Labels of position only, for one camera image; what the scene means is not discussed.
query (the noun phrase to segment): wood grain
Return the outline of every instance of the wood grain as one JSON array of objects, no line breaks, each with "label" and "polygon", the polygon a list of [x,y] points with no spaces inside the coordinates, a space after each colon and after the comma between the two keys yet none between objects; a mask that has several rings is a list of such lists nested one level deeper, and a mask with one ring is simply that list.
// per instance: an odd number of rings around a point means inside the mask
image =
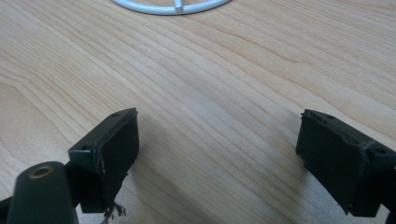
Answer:
[{"label": "wood grain", "polygon": [[345,216],[294,149],[305,108],[396,148],[394,0],[234,0],[183,17],[3,0],[0,27],[1,198],[137,107],[128,216],[112,223],[385,222],[384,207]]}]

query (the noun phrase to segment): white wire rack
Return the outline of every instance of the white wire rack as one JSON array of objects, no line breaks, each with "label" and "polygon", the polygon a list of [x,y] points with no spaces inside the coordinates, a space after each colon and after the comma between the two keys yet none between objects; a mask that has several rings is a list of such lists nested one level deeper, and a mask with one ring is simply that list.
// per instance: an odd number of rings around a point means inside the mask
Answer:
[{"label": "white wire rack", "polygon": [[192,5],[184,5],[183,0],[174,0],[175,5],[173,7],[152,6],[152,5],[136,3],[131,0],[112,0],[112,1],[122,7],[126,7],[133,11],[138,11],[152,15],[172,16],[172,15],[185,15],[185,14],[191,14],[191,13],[209,10],[211,8],[219,7],[223,4],[226,4],[232,0],[208,0],[206,2],[192,4]]}]

